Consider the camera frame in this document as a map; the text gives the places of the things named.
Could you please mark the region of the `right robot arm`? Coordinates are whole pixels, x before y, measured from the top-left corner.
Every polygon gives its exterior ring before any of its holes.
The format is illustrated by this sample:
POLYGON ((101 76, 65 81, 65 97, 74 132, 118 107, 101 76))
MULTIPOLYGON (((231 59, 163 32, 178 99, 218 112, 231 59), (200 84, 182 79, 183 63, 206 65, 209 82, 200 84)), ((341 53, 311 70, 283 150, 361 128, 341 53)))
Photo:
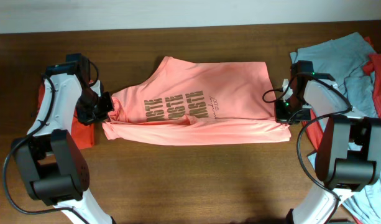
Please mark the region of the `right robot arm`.
POLYGON ((287 223, 329 223, 337 208, 378 181, 381 171, 381 119, 368 117, 340 93, 335 79, 318 73, 310 61, 290 67, 291 78, 283 82, 282 95, 274 100, 275 119, 282 124, 304 121, 296 140, 312 124, 319 124, 323 137, 315 152, 314 171, 305 174, 313 182, 305 199, 287 213, 287 223))

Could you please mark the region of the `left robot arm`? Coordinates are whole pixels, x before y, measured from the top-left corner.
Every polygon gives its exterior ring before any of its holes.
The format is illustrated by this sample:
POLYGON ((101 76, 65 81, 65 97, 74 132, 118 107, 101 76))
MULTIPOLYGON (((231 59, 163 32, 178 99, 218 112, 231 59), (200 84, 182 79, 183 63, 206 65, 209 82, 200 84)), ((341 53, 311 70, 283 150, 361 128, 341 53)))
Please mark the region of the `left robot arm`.
POLYGON ((13 158, 25 189, 45 210, 32 215, 63 212, 72 223, 114 223, 93 197, 85 158, 71 136, 73 118, 91 125, 107 119, 113 107, 110 93, 99 79, 92 80, 93 67, 82 54, 68 54, 65 62, 51 65, 43 74, 44 97, 36 120, 23 138, 12 142, 2 168, 4 192, 19 212, 7 187, 7 167, 13 158))

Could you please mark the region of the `pink printed t-shirt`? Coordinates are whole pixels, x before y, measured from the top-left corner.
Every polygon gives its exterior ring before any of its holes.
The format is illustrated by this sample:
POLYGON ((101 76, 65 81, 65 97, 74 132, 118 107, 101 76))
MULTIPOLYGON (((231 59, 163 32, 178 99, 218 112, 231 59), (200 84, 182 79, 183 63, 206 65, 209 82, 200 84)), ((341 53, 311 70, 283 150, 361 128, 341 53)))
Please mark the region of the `pink printed t-shirt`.
POLYGON ((284 142, 263 62, 193 63, 165 57, 145 82, 112 96, 109 140, 166 146, 284 142))

